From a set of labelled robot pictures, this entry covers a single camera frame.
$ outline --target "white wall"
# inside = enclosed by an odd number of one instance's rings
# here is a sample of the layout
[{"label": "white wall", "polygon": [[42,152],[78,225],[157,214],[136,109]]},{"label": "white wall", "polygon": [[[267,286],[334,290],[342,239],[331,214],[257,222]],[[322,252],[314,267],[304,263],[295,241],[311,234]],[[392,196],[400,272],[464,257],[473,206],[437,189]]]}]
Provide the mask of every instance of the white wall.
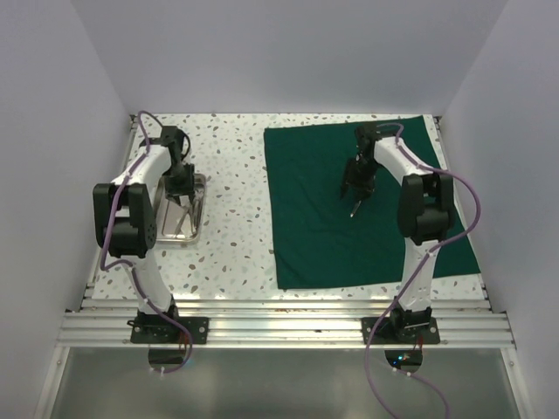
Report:
[{"label": "white wall", "polygon": [[443,117],[450,163],[484,205],[474,243],[489,297],[508,311],[548,418],[559,417],[557,17],[556,1],[509,0]]},{"label": "white wall", "polygon": [[442,114],[506,0],[72,0],[128,111]]},{"label": "white wall", "polygon": [[69,1],[4,1],[0,57],[0,417],[28,418],[128,117]]}]

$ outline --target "cable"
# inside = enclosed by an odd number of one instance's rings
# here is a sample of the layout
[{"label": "cable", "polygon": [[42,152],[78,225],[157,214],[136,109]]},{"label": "cable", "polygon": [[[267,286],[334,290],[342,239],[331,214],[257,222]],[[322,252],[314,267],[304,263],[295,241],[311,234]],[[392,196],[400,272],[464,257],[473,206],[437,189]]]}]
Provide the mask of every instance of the cable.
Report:
[{"label": "cable", "polygon": [[122,183],[119,185],[118,189],[114,193],[113,203],[111,205],[111,212],[110,212],[110,216],[109,216],[109,219],[108,219],[107,233],[105,234],[105,241],[103,242],[103,247],[101,249],[100,268],[101,268],[102,271],[108,271],[109,269],[115,267],[118,264],[122,264],[122,265],[126,266],[127,268],[129,268],[130,273],[132,274],[132,280],[134,282],[135,289],[138,291],[138,294],[140,294],[140,297],[146,302],[146,304],[149,306],[149,308],[151,308],[162,319],[166,320],[171,325],[177,327],[182,333],[184,333],[187,336],[188,342],[189,342],[189,349],[188,349],[188,352],[186,353],[186,355],[183,357],[183,361],[176,367],[173,367],[173,368],[170,368],[170,369],[166,369],[165,367],[162,367],[161,369],[159,369],[160,373],[169,374],[169,373],[174,373],[175,371],[178,371],[189,360],[189,358],[192,354],[192,341],[193,341],[192,335],[190,334],[189,330],[186,327],[184,327],[183,325],[181,325],[177,321],[170,318],[167,314],[162,312],[157,306],[155,306],[151,302],[149,297],[145,294],[145,292],[142,290],[142,288],[140,286],[140,281],[138,280],[138,275],[136,273],[134,263],[132,263],[131,261],[129,261],[127,259],[117,259],[117,260],[113,261],[112,263],[107,264],[108,246],[111,243],[111,237],[113,236],[114,220],[116,218],[116,211],[118,209],[118,204],[119,204],[119,200],[121,198],[122,191],[124,190],[124,188],[126,188],[126,186],[128,184],[128,181],[130,180],[130,176],[138,168],[138,166],[141,164],[141,162],[146,159],[146,157],[148,156],[148,153],[149,153],[149,148],[150,148],[149,137],[148,137],[148,133],[146,131],[146,128],[144,127],[143,122],[141,121],[141,116],[144,115],[144,114],[151,117],[153,120],[155,120],[159,124],[160,127],[162,127],[162,123],[152,113],[149,113],[149,112],[146,112],[146,111],[140,111],[138,113],[138,125],[140,126],[140,129],[143,132],[144,139],[146,141],[146,151],[132,164],[132,166],[130,166],[130,169],[128,170],[127,174],[124,176],[124,179],[122,180]]},{"label": "cable", "polygon": [[[148,137],[148,131],[146,130],[146,128],[143,125],[143,122],[141,122],[141,117],[143,115],[147,115],[148,117],[150,117],[152,120],[154,120],[155,122],[157,122],[157,124],[159,124],[159,126],[161,128],[163,128],[163,124],[161,123],[160,120],[157,119],[157,117],[155,115],[153,115],[152,113],[148,112],[148,111],[140,111],[137,115],[138,118],[138,125],[140,126],[141,129],[141,133],[143,134],[143,137],[146,139],[146,152],[149,153],[149,148],[151,147],[151,144],[149,143],[149,137]],[[184,157],[186,157],[187,155],[189,155],[190,152],[190,137],[185,134],[184,135],[186,137],[186,142],[188,144],[188,147],[186,148],[186,153],[184,153],[183,155],[181,155],[181,159],[184,160]]]},{"label": "cable", "polygon": [[[396,412],[394,412],[394,410],[392,410],[390,408],[388,403],[382,398],[382,396],[378,392],[378,389],[376,388],[376,385],[373,382],[373,378],[370,374],[369,357],[370,357],[370,345],[371,345],[371,342],[373,340],[373,336],[375,335],[375,332],[378,329],[378,327],[380,326],[380,324],[382,323],[383,319],[385,319],[388,316],[388,314],[396,307],[398,301],[402,298],[404,293],[407,291],[407,289],[411,286],[411,284],[416,279],[418,274],[421,272],[421,269],[427,263],[427,260],[431,257],[431,254],[435,250],[440,249],[441,247],[446,246],[447,244],[454,243],[457,240],[460,240],[462,237],[467,236],[476,227],[476,225],[480,221],[480,217],[481,217],[481,202],[480,202],[480,198],[478,197],[478,194],[473,189],[473,186],[468,181],[466,181],[464,178],[462,178],[461,176],[455,175],[454,173],[452,173],[448,170],[443,170],[442,168],[432,168],[430,166],[425,166],[424,164],[418,163],[400,144],[401,135],[402,135],[402,132],[404,130],[404,126],[402,124],[389,122],[389,123],[385,123],[385,124],[379,124],[378,126],[379,127],[389,127],[389,126],[398,127],[398,130],[397,130],[396,135],[395,135],[395,137],[396,137],[395,138],[395,143],[396,143],[397,149],[404,155],[404,157],[406,159],[408,159],[408,161],[410,163],[415,165],[416,168],[421,168],[422,170],[427,170],[427,171],[437,173],[437,174],[441,174],[441,175],[450,175],[452,178],[454,178],[457,181],[459,181],[460,183],[462,183],[464,186],[466,186],[466,188],[468,189],[470,194],[472,194],[473,200],[475,201],[475,207],[476,207],[475,217],[474,217],[472,223],[464,231],[457,234],[456,236],[447,238],[446,240],[435,244],[433,247],[431,247],[425,253],[425,256],[419,262],[418,267],[411,274],[410,280],[408,280],[408,282],[402,287],[402,289],[397,294],[397,296],[394,298],[392,303],[390,303],[390,305],[386,308],[386,310],[384,310],[384,312],[381,314],[381,316],[376,320],[375,325],[373,325],[373,327],[371,328],[371,331],[369,333],[369,338],[367,339],[367,346],[365,347],[365,374],[367,375],[367,381],[369,382],[370,389],[372,390],[372,392],[375,395],[378,402],[381,403],[384,410],[386,410],[392,417],[397,419],[399,416],[396,414]],[[400,374],[407,375],[407,373],[405,371],[401,371],[401,370],[397,370],[397,371]],[[435,393],[438,394],[438,396],[441,398],[442,402],[445,405],[445,419],[450,418],[451,408],[450,408],[450,405],[448,404],[448,401],[445,398],[445,395],[443,395],[443,392],[435,384],[431,383],[430,381],[428,381],[427,379],[425,379],[421,376],[418,376],[416,374],[411,374],[410,376],[411,376],[411,378],[413,378],[417,381],[420,381],[424,385],[430,387]]]},{"label": "cable", "polygon": [[181,155],[181,160],[184,160],[184,158],[189,155],[190,152],[190,137],[188,136],[188,134],[184,134],[184,136],[186,137],[186,142],[188,143],[188,147],[186,148],[186,153],[184,153],[183,155]]}]

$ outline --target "robotic arm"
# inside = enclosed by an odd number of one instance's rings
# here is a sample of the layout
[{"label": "robotic arm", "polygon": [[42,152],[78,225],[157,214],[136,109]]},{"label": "robotic arm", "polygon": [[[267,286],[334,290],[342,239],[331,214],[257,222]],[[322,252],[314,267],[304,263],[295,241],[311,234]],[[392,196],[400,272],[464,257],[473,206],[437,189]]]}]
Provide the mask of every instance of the robotic arm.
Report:
[{"label": "robotic arm", "polygon": [[[386,168],[401,186],[397,208],[398,229],[405,240],[402,288],[417,269],[426,252],[446,238],[454,224],[452,177],[435,174],[418,166],[427,166],[416,157],[395,133],[375,122],[355,131],[357,155],[349,159],[343,174],[342,197],[354,190],[354,216],[361,202],[375,190],[376,172]],[[438,250],[404,292],[390,313],[397,340],[414,341],[431,324],[431,281]]]},{"label": "robotic arm", "polygon": [[[186,157],[182,154],[185,139],[190,151],[190,139],[181,129],[162,127],[160,138],[151,140],[148,153],[146,145],[141,145],[140,153],[147,153],[143,160],[131,163],[112,182],[100,183],[93,188],[97,244],[102,248],[106,235],[110,234],[108,253],[115,258],[126,257],[135,268],[135,278],[131,270],[127,270],[139,303],[135,320],[129,322],[134,328],[133,343],[173,343],[178,339],[178,329],[157,313],[159,311],[182,323],[173,296],[163,283],[155,261],[153,248],[157,226],[153,202],[162,179],[167,199],[184,207],[192,220],[192,211],[197,207],[197,190],[194,165],[183,162]],[[126,186],[117,202],[114,227],[109,232],[114,196],[123,183]]]}]

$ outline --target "green towel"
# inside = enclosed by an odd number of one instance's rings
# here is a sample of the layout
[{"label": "green towel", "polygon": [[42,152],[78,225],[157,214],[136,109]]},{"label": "green towel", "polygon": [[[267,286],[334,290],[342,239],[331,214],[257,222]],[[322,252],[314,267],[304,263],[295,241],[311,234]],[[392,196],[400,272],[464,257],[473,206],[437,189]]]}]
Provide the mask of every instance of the green towel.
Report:
[{"label": "green towel", "polygon": [[[398,120],[407,146],[439,168],[423,117]],[[353,194],[340,200],[346,160],[356,153],[356,123],[268,128],[264,132],[272,202],[273,248],[280,289],[335,288],[399,282],[404,238],[397,227],[400,187],[386,169],[354,218]],[[464,230],[457,222],[454,236]],[[467,239],[443,248],[435,278],[479,273]]]}]

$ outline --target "metal tray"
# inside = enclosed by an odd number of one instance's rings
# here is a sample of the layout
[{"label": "metal tray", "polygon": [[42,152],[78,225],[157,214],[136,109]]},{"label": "metal tray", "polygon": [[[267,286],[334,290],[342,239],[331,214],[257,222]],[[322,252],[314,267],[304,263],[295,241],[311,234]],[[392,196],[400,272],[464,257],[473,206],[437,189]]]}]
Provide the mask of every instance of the metal tray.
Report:
[{"label": "metal tray", "polygon": [[194,188],[196,195],[190,215],[184,207],[165,198],[163,181],[159,182],[154,199],[157,243],[192,244],[200,238],[206,196],[206,176],[196,173]]}]

